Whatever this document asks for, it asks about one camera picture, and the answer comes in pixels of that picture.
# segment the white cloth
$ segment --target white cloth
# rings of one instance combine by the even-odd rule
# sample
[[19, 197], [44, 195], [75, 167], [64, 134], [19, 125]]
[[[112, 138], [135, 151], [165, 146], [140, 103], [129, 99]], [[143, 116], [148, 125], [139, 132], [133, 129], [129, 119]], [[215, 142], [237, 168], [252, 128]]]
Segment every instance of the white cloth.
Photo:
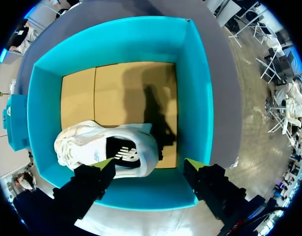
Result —
[[285, 95], [293, 99], [292, 104], [289, 103], [289, 112], [291, 117], [299, 118], [302, 117], [302, 94], [300, 93], [297, 85], [294, 81], [286, 85], [281, 86], [275, 95], [275, 101], [280, 106], [282, 101], [285, 99]]
[[130, 124], [104, 128], [89, 120], [63, 130], [55, 140], [58, 162], [73, 170], [81, 164], [92, 165], [106, 160], [108, 137], [130, 140], [135, 143], [140, 167], [129, 169], [116, 166], [115, 178], [148, 176], [158, 163], [155, 139], [145, 131], [145, 125]]

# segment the new balance logo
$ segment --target new balance logo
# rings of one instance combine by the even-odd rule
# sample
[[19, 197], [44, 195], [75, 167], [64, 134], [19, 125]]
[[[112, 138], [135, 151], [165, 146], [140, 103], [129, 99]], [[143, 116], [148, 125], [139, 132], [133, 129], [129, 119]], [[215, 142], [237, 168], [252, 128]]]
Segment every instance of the new balance logo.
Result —
[[137, 150], [128, 147], [122, 147], [120, 151], [115, 155], [115, 159], [124, 160], [124, 161], [138, 161], [139, 157], [137, 156]]

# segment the black bag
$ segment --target black bag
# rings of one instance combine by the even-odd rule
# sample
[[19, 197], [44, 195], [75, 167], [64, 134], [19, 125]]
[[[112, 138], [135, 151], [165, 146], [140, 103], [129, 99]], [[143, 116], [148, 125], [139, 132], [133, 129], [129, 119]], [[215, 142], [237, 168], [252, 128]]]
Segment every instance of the black bag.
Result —
[[238, 22], [234, 19], [231, 18], [226, 24], [225, 26], [232, 32], [232, 33], [237, 33], [240, 28], [238, 25]]

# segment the shoe tongue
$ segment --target shoe tongue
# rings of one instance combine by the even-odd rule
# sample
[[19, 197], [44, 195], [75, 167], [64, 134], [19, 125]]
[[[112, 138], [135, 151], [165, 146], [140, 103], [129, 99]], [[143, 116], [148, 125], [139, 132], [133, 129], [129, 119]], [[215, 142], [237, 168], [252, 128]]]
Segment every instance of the shoe tongue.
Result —
[[106, 139], [92, 140], [82, 146], [71, 148], [72, 156], [77, 156], [80, 163], [92, 165], [106, 160]]

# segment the cable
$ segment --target cable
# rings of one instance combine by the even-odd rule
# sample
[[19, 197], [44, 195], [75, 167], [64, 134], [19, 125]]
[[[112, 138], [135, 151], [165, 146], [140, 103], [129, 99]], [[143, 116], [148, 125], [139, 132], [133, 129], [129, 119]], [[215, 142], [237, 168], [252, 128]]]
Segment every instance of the cable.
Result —
[[280, 206], [279, 206], [279, 207], [273, 208], [271, 211], [269, 211], [269, 212], [267, 212], [267, 213], [259, 213], [259, 214], [258, 214], [257, 216], [255, 216], [254, 218], [252, 218], [252, 219], [246, 221], [244, 224], [242, 224], [241, 227], [245, 227], [245, 226], [247, 226], [247, 225], [249, 225], [249, 224], [252, 224], [253, 222], [255, 222], [255, 221], [257, 221], [257, 220], [259, 220], [259, 219], [261, 219], [261, 218], [263, 218], [263, 217], [265, 217], [265, 216], [267, 216], [267, 215], [273, 213], [274, 211], [277, 211], [277, 210], [286, 211], [286, 209], [287, 209], [287, 207], [280, 207]]
[[230, 235], [239, 235], [239, 231], [242, 230], [243, 228], [245, 228], [246, 226], [254, 223], [255, 221], [257, 220], [260, 220], [261, 218], [263, 217], [266, 217], [268, 215], [270, 215], [271, 213], [273, 213], [274, 211], [277, 211], [277, 210], [282, 210], [282, 211], [285, 211], [287, 208], [286, 207], [275, 207], [273, 208], [271, 211], [267, 212], [267, 213], [259, 213], [257, 216], [255, 216], [254, 218], [246, 221], [245, 223], [239, 225], [233, 232], [232, 234]]

